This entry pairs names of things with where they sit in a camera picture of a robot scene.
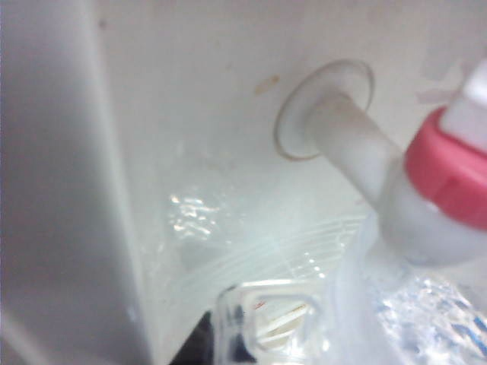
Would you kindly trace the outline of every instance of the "water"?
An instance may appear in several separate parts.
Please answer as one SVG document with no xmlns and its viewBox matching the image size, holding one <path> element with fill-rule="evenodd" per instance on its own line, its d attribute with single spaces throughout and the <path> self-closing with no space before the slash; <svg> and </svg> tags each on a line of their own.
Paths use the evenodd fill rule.
<svg viewBox="0 0 487 365">
<path fill-rule="evenodd" d="M 405 365 L 487 363 L 487 320 L 455 286 L 415 276 L 396 293 L 374 297 L 379 322 Z"/>
</svg>

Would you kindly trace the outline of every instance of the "stain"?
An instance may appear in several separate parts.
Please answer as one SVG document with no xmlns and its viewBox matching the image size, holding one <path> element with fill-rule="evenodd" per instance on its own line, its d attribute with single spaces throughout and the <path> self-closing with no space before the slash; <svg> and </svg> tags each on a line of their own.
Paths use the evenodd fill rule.
<svg viewBox="0 0 487 365">
<path fill-rule="evenodd" d="M 279 82 L 279 76 L 273 75 L 270 78 L 261 81 L 254 89 L 253 93 L 255 95 L 262 95 L 267 91 L 271 90 L 278 82 Z"/>
<path fill-rule="evenodd" d="M 107 28 L 107 20 L 106 19 L 103 19 L 101 18 L 99 21 L 98 21 L 98 27 L 100 29 L 106 29 Z"/>
</svg>

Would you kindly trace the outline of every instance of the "white plastic surface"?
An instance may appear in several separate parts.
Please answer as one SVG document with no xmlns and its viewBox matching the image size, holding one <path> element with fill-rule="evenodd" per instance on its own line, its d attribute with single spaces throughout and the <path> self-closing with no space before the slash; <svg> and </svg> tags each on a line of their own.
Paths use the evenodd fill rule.
<svg viewBox="0 0 487 365">
<path fill-rule="evenodd" d="M 487 59 L 469 76 L 440 126 L 447 134 L 487 153 Z"/>
<path fill-rule="evenodd" d="M 99 1 L 87 17 L 46 3 L 2 5 L 2 204 L 15 208 L 2 251 L 17 258 L 2 263 L 2 301 L 46 346 L 120 363 L 143 361 L 139 338 L 166 365 L 207 293 L 269 278 L 242 252 L 282 264 L 275 242 L 299 233 L 292 257 L 307 227 L 361 204 L 331 164 L 272 145 L 299 81 L 363 59 L 378 80 L 370 116 L 404 147 L 487 33 L 473 0 Z"/>
</svg>

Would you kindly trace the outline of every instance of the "brown spot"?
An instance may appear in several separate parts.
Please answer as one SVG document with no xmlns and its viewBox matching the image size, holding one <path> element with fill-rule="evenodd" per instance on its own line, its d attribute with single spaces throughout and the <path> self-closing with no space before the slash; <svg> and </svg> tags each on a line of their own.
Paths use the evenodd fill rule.
<svg viewBox="0 0 487 365">
<path fill-rule="evenodd" d="M 258 302 L 258 304 L 255 304 L 253 306 L 254 309 L 259 309 L 261 306 L 263 306 L 264 304 L 266 304 L 266 302 Z"/>
<path fill-rule="evenodd" d="M 255 95 L 261 95 L 266 93 L 267 91 L 271 90 L 274 85 L 276 85 L 279 82 L 279 76 L 278 75 L 273 75 L 270 78 L 267 78 L 266 80 L 260 82 L 255 90 L 253 91 Z"/>
<path fill-rule="evenodd" d="M 100 19 L 98 21 L 98 27 L 100 27 L 100 29 L 106 29 L 107 28 L 107 21 L 105 19 Z"/>
</svg>

